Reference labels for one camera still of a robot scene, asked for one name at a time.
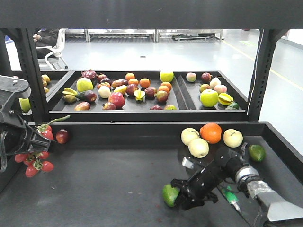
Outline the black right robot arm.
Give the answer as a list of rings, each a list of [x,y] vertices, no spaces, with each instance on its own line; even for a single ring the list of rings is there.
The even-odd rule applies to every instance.
[[[214,159],[207,165],[190,157],[184,157],[182,165],[194,170],[187,180],[173,179],[172,187],[179,189],[174,205],[183,210],[203,206],[205,201],[218,201],[212,190],[225,179],[231,178],[238,191],[258,203],[258,212],[251,227],[301,227],[303,209],[288,202],[263,181],[258,171],[244,159],[247,143],[240,152],[227,146],[220,147]]]

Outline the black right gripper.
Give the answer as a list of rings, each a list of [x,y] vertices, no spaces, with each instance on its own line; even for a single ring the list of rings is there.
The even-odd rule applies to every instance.
[[[227,173],[221,167],[208,165],[203,170],[197,171],[188,180],[172,179],[170,182],[172,187],[177,187],[182,192],[189,192],[188,196],[180,193],[175,199],[175,206],[180,206],[182,210],[189,210],[203,206],[205,201],[217,203],[218,197],[212,193],[212,190],[225,178],[227,178]]]

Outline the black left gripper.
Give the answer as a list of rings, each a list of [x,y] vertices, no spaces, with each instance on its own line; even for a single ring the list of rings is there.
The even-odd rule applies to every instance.
[[[0,133],[5,134],[4,148],[7,155],[48,151],[52,142],[36,129],[25,125],[19,115],[10,117],[9,122],[1,122]]]

